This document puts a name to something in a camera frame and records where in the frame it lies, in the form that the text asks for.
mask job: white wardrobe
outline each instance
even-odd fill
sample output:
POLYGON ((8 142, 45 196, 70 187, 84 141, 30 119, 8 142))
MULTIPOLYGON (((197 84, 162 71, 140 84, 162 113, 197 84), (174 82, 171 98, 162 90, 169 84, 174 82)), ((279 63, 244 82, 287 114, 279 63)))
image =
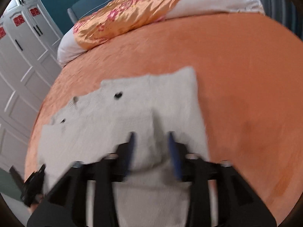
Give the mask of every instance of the white wardrobe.
POLYGON ((0 168, 24 174, 42 101, 61 71, 63 37, 40 0, 12 0, 0 18, 0 168))

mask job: bed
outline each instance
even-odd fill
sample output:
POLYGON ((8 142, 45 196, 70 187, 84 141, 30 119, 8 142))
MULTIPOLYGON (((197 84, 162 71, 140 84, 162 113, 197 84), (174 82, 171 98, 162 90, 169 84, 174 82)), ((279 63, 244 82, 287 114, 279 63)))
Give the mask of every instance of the bed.
POLYGON ((256 13, 171 19, 115 37, 62 70, 36 119, 25 177, 36 170, 42 126, 73 96, 103 79, 190 65, 211 160, 231 160, 280 224, 303 192, 302 50, 292 32, 256 13))

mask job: bed sheet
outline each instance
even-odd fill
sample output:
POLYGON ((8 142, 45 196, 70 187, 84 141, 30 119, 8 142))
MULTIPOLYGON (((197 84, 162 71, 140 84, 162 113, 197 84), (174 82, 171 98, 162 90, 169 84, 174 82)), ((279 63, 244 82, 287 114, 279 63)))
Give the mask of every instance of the bed sheet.
POLYGON ((303 191, 303 42, 260 14, 216 14, 155 23, 111 39, 69 63, 43 104, 25 176, 37 167, 42 126, 103 79, 193 66, 211 160, 231 160, 277 220, 303 191))

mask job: door handle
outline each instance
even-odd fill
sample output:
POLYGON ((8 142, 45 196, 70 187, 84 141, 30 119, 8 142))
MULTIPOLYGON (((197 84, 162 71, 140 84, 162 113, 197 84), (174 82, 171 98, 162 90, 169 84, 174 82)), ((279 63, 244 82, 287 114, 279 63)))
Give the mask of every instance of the door handle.
POLYGON ((16 44, 18 45, 18 47, 20 48, 21 51, 23 51, 23 48, 21 48, 20 44, 18 43, 17 39, 15 39, 16 44))
POLYGON ((40 30, 39 26, 36 25, 36 27, 38 28, 38 30, 40 31, 41 35, 43 35, 42 31, 40 30))
POLYGON ((36 33, 39 35, 39 37, 40 37, 41 35, 40 35, 39 32, 37 31, 36 27, 34 27, 34 29, 35 29, 36 33))

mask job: white pillow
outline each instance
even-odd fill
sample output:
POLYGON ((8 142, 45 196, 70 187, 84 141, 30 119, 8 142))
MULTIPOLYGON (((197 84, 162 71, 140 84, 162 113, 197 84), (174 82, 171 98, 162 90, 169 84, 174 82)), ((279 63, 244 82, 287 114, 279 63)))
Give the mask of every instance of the white pillow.
MULTIPOLYGON (((260 0, 180 0, 167 13, 165 19, 214 14, 214 13, 262 13, 265 14, 260 0)), ((81 48, 75 41, 73 28, 62 38, 58 48, 58 62, 64 67, 87 50, 81 48)))

